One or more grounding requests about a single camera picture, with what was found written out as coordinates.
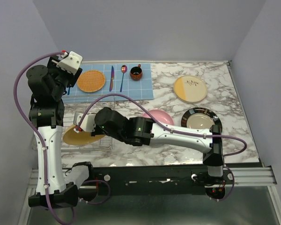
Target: plate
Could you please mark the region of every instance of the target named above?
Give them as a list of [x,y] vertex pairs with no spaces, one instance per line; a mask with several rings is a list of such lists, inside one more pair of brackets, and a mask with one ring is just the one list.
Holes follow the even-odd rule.
[[[152,116],[154,116],[159,122],[166,123],[169,125],[174,125],[174,121],[169,114],[165,111],[159,109],[153,109],[148,111]],[[146,113],[142,117],[150,118]]]
[[89,132],[85,131],[77,133],[74,131],[75,127],[76,125],[73,124],[65,131],[62,137],[64,143],[69,145],[86,145],[105,137],[105,135],[91,136]]
[[209,129],[212,125],[218,125],[222,131],[220,118],[206,108],[192,108],[187,110],[181,119],[181,126],[192,129]]
[[195,103],[206,97],[207,87],[204,81],[196,76],[182,76],[175,81],[174,92],[180,100]]

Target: pink plate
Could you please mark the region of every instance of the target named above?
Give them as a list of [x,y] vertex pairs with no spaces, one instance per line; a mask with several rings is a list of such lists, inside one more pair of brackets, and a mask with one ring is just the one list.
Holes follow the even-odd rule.
[[[153,110],[149,110],[149,113],[162,123],[174,125],[173,119],[165,111],[159,109],[153,109]],[[142,117],[150,118],[146,113],[144,113]]]

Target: yellow plate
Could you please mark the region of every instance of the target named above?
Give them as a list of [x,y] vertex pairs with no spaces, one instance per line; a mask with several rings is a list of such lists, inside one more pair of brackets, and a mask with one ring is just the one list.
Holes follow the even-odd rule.
[[99,70],[89,70],[81,74],[77,85],[84,92],[95,92],[100,90],[105,84],[106,78]]
[[75,126],[76,125],[73,124],[66,130],[65,134],[62,137],[64,143],[70,145],[86,145],[105,137],[105,135],[96,135],[92,137],[89,132],[84,131],[76,133],[74,131]]
[[174,83],[174,92],[179,99],[188,103],[203,100],[207,95],[207,87],[196,76],[182,76]]

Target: white marble surface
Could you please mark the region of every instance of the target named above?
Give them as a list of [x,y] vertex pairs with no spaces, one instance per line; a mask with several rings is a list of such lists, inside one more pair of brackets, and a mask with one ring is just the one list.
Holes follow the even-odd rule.
[[[154,100],[138,101],[148,110],[161,109],[169,113],[176,126],[180,126],[182,115],[193,107],[204,107],[215,112],[223,125],[223,135],[232,135],[248,143],[245,152],[225,158],[226,163],[258,162],[259,157],[250,135],[244,114],[237,98],[232,79],[225,62],[152,63]],[[195,75],[206,82],[208,94],[195,104],[180,101],[173,92],[173,83],[183,75]],[[117,102],[116,110],[126,117],[141,116],[143,112],[130,102]],[[238,151],[243,144],[223,139],[223,152]],[[202,153],[183,147],[163,145],[159,147],[134,147],[113,140],[110,151],[70,152],[62,156],[64,166],[79,161],[91,161],[94,166],[141,166],[201,164]]]

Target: cable clip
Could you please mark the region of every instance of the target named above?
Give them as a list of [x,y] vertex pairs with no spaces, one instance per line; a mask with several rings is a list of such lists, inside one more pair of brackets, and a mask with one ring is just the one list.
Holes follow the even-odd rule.
[[63,55],[61,57],[64,59],[66,56],[68,56],[69,53],[66,52],[66,50],[62,50]]

